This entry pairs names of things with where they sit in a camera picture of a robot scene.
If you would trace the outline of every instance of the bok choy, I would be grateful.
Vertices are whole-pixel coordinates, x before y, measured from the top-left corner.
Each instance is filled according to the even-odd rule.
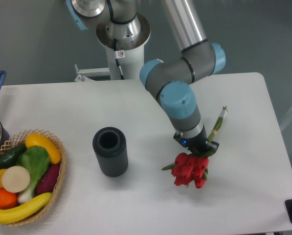
[[[47,150],[40,146],[32,146],[23,153],[17,161],[17,165],[23,166],[30,174],[30,182],[26,189],[19,193],[20,204],[28,202],[34,197],[35,188],[47,171],[50,158]]]

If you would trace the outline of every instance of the blue joint cap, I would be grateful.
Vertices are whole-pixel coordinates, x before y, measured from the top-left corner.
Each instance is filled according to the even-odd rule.
[[[140,70],[140,80],[144,87],[146,87],[147,77],[150,71],[158,64],[162,64],[159,60],[149,60]]]
[[[187,83],[176,81],[167,84],[160,93],[161,107],[175,119],[185,119],[197,106],[194,92]]]
[[[211,46],[214,48],[216,59],[215,59],[215,68],[212,74],[219,72],[225,66],[225,53],[224,50],[218,43],[211,43]]]
[[[83,23],[82,21],[79,19],[79,17],[77,16],[77,14],[74,12],[74,9],[72,7],[72,4],[71,4],[71,0],[66,0],[66,5],[69,9],[69,12],[74,20],[74,22],[76,23],[77,27],[80,29],[80,30],[86,30],[88,29]]]

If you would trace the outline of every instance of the woven basket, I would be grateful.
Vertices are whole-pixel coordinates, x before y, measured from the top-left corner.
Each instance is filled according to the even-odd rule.
[[[38,133],[38,134],[41,134],[43,136],[48,137],[59,149],[60,154],[61,154],[59,176],[57,178],[57,183],[53,189],[51,199],[42,209],[40,209],[35,214],[33,214],[33,215],[23,219],[23,220],[20,220],[20,221],[15,222],[15,223],[7,224],[8,226],[19,226],[19,225],[27,224],[27,223],[33,222],[34,220],[41,217],[52,206],[54,200],[56,199],[56,197],[60,191],[60,187],[62,185],[63,178],[64,178],[65,171],[66,171],[67,159],[66,159],[66,153],[65,153],[63,144],[57,136],[50,133],[49,131],[43,131],[43,130],[36,129],[36,130],[29,130],[29,131],[20,132],[19,134],[11,137],[8,141],[5,141],[4,145],[2,145],[0,148],[0,155],[2,153],[6,152],[7,150],[9,150],[10,148],[14,147],[15,145],[17,145],[19,143],[23,143],[25,141],[25,138],[31,133]]]

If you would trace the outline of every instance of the black cylindrical container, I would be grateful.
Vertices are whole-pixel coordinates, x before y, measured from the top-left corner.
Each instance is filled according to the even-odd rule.
[[[101,171],[110,177],[125,173],[128,167],[126,139],[115,127],[100,129],[94,136],[93,148]]]

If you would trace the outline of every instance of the gray floor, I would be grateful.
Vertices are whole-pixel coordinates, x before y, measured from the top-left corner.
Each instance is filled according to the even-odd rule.
[[[178,58],[160,1],[138,2],[152,30],[145,60]],[[261,73],[280,121],[292,105],[292,0],[196,0],[195,6],[209,41],[225,49],[221,73]],[[0,1],[0,70],[8,73],[6,85],[71,82],[75,63],[80,69],[107,66],[95,31],[79,31],[63,0]],[[292,164],[292,123],[282,134]]]

